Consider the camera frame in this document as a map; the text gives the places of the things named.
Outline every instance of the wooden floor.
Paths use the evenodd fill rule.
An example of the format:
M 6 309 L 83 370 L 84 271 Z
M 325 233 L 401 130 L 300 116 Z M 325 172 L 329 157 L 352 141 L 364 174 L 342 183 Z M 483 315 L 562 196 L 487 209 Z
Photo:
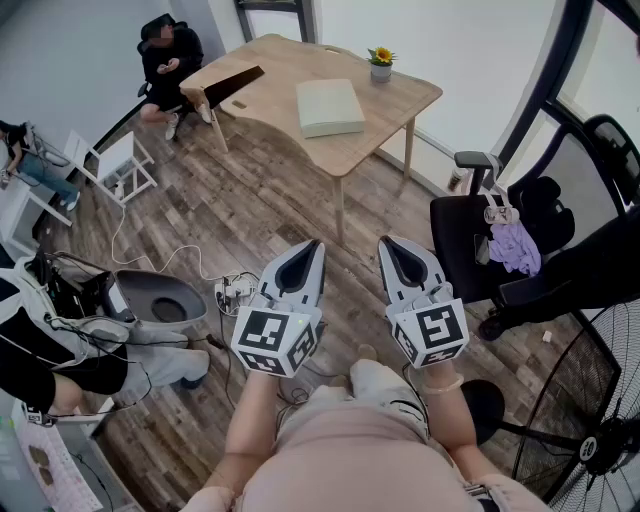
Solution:
M 369 343 L 382 362 L 399 370 L 405 359 L 384 319 L 386 297 L 376 247 L 381 235 L 391 233 L 432 249 L 432 196 L 414 182 L 403 185 L 401 173 L 380 158 L 368 158 L 345 181 L 346 246 L 339 247 L 330 181 L 275 130 L 224 115 L 221 123 L 228 154 L 214 149 L 211 128 L 194 114 L 170 143 L 164 141 L 162 128 L 143 126 L 137 117 L 115 135 L 134 130 L 156 160 L 151 173 L 158 181 L 158 188 L 143 192 L 127 208 L 116 257 L 133 259 L 146 253 L 159 268 L 177 247 L 196 244 L 209 276 L 232 270 L 259 275 L 290 246 L 319 238 L 327 253 L 323 310 L 328 325 L 310 366 L 325 373 L 347 373 L 357 346 Z M 73 226 L 67 229 L 48 219 L 39 240 L 46 250 L 69 251 L 116 269 L 111 238 L 121 210 L 98 189 L 82 187 L 79 206 L 71 215 Z M 213 284 L 199 278 L 196 251 L 181 252 L 167 272 L 193 284 L 209 304 L 208 317 L 191 333 L 193 338 L 209 332 L 220 336 Z M 479 303 L 467 308 L 472 331 L 489 307 Z M 542 341 L 546 329 L 553 333 L 551 343 Z M 231 319 L 225 318 L 224 330 L 229 340 Z M 495 382 L 506 399 L 506 419 L 526 422 L 546 376 L 577 330 L 575 320 L 562 317 L 512 329 L 494 343 L 472 336 L 457 366 L 467 380 Z M 227 355 L 204 342 L 196 345 L 213 356 L 200 389 L 154 389 L 136 407 L 112 416 L 99 437 L 120 477 L 148 511 L 184 505 L 223 452 L 232 413 L 224 394 Z M 295 386 L 310 391 L 326 380 L 302 369 L 295 381 L 283 381 L 283 387 L 285 392 Z M 240 363 L 233 360 L 229 391 L 234 400 L 243 382 Z M 516 436 L 499 433 L 483 450 L 509 474 L 517 441 Z

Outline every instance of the wooden table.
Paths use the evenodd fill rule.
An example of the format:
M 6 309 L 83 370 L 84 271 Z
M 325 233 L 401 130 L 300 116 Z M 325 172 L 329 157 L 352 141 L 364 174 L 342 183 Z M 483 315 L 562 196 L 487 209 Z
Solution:
M 344 242 L 342 179 L 389 137 L 406 126 L 404 176 L 409 178 L 415 117 L 442 95 L 429 82 L 394 72 L 388 83 L 370 79 L 370 64 L 333 46 L 299 43 L 269 34 L 205 66 L 180 84 L 190 100 L 208 101 L 204 89 L 259 65 L 265 74 L 224 100 L 220 107 L 237 118 L 262 121 L 287 134 L 313 164 L 333 181 L 338 241 Z M 300 129 L 296 84 L 308 80 L 348 78 L 365 117 L 360 133 L 305 139 Z M 219 149 L 227 151 L 220 125 L 213 129 Z

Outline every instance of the black shoe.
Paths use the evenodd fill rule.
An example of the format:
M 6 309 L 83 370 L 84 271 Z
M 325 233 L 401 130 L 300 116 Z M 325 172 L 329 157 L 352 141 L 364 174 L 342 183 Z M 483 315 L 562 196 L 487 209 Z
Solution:
M 484 341 L 495 341 L 507 330 L 500 322 L 500 315 L 490 316 L 478 327 L 478 334 Z
M 198 380 L 187 380 L 183 377 L 182 380 L 180 381 L 180 385 L 185 389 L 191 389 L 191 390 L 198 389 L 200 387 L 200 384 L 204 382 L 204 379 L 206 376 L 207 374 L 205 373 Z

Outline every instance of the beige pants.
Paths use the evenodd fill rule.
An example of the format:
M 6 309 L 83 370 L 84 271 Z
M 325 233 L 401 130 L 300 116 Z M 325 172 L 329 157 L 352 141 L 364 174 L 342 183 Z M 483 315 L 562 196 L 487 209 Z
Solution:
M 309 401 L 287 420 L 295 422 L 297 416 L 307 416 L 311 411 L 320 412 L 343 402 L 382 408 L 398 414 L 423 438 L 428 438 L 426 411 L 409 384 L 391 368 L 376 361 L 360 359 L 351 367 L 353 396 L 346 388 L 320 386 Z

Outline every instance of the man sitting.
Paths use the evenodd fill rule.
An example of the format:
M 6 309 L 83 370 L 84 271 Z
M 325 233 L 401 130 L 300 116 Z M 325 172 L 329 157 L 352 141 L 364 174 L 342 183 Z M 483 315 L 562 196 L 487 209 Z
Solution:
M 144 74 L 152 87 L 140 115 L 147 123 L 167 123 L 165 138 L 173 139 L 180 117 L 167 113 L 185 102 L 180 82 L 201 68 L 202 46 L 190 28 L 174 31 L 167 21 L 159 21 L 149 30 L 149 47 L 142 55 Z M 211 123 L 211 111 L 194 105 L 205 123 Z

